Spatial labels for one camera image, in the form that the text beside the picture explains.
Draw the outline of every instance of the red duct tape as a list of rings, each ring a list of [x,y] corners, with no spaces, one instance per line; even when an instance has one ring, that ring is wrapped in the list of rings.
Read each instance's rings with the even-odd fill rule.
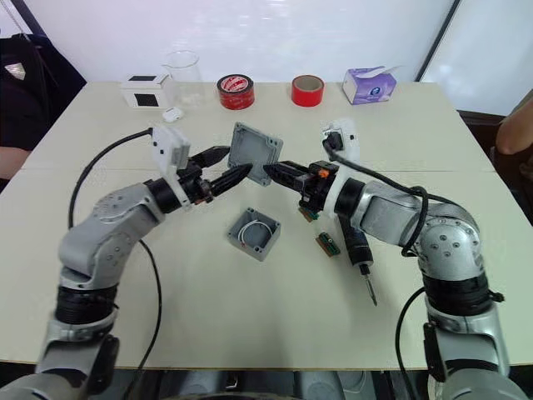
[[[314,107],[322,101],[324,81],[314,75],[300,75],[292,79],[292,101],[298,106]]]
[[[233,73],[221,77],[217,82],[220,103],[230,110],[250,107],[254,100],[253,81],[246,75]]]

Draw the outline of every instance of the glass beaker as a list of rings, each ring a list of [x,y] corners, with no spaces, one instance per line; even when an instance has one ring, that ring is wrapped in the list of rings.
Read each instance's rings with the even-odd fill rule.
[[[202,77],[198,69],[200,58],[195,52],[180,50],[170,52],[162,66],[175,82],[176,99],[182,107],[197,107],[203,103]]]

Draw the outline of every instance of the white wire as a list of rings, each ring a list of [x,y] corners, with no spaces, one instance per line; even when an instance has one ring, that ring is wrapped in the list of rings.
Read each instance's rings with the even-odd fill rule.
[[[239,233],[237,234],[237,239],[239,240],[239,242],[241,242],[243,245],[245,246],[248,246],[248,243],[245,242],[244,240],[244,233],[247,231],[247,229],[249,227],[251,227],[252,225],[262,225],[263,227],[265,227],[268,232],[270,233],[270,236],[272,236],[272,230],[270,229],[270,227],[268,225],[266,225],[264,222],[262,221],[259,221],[257,219],[254,219],[253,221],[250,221],[249,223],[245,224],[243,227],[241,227],[241,229],[239,230]]]

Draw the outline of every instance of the purple tissue box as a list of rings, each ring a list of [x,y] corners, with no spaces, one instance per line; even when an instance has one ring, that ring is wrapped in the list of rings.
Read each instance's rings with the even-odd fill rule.
[[[383,67],[346,71],[342,90],[351,104],[386,102],[391,98],[396,80],[390,73],[386,73],[388,70],[385,70],[385,73],[379,73],[379,70],[383,70]]]

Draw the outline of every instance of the white box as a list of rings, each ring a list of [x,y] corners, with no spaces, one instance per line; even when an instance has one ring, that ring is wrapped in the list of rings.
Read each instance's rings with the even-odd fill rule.
[[[127,104],[133,108],[169,108],[174,94],[168,75],[133,75],[120,85]]]

